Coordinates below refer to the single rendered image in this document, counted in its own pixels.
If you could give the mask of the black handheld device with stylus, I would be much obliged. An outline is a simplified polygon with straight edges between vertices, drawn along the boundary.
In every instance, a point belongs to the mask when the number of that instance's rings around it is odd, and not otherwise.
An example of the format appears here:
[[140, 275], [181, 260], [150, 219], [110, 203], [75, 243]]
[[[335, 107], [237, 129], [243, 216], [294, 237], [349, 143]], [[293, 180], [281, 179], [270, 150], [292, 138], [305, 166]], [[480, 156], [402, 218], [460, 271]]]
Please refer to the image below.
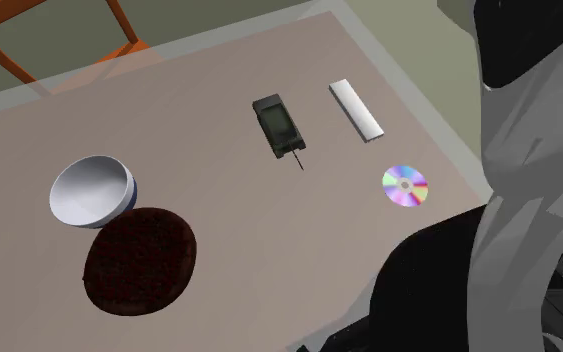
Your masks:
[[291, 153], [301, 169], [304, 169], [296, 151], [304, 150], [306, 143], [278, 94], [252, 103], [257, 120], [266, 140], [277, 159]]

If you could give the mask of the white flat remote control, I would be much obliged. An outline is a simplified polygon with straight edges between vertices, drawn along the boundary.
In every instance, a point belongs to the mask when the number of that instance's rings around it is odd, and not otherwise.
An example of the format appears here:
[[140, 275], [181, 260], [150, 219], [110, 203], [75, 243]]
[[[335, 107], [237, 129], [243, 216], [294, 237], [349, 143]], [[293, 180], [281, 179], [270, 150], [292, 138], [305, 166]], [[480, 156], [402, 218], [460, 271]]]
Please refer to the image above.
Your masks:
[[383, 129], [347, 79], [331, 83], [329, 90], [365, 143], [384, 135]]

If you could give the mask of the iridescent compact disc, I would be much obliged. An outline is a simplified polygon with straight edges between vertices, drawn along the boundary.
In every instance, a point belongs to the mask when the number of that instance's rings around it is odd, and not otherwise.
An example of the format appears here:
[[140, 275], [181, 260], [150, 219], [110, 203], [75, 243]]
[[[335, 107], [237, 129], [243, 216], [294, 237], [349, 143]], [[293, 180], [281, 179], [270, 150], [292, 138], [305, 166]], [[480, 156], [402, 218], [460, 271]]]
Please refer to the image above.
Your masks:
[[403, 207], [419, 206], [428, 195], [425, 177], [407, 165], [390, 167], [383, 174], [382, 188], [392, 202]]

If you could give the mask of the white bowl with blue rim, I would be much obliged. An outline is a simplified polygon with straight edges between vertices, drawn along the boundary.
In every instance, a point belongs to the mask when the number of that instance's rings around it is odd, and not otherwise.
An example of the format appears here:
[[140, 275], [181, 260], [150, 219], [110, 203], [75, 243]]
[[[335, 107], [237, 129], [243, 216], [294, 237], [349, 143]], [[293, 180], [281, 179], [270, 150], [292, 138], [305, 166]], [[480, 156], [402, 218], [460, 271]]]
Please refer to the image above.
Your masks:
[[137, 183], [130, 170], [107, 155], [84, 157], [65, 168], [49, 195], [52, 214], [79, 228], [101, 228], [137, 200]]

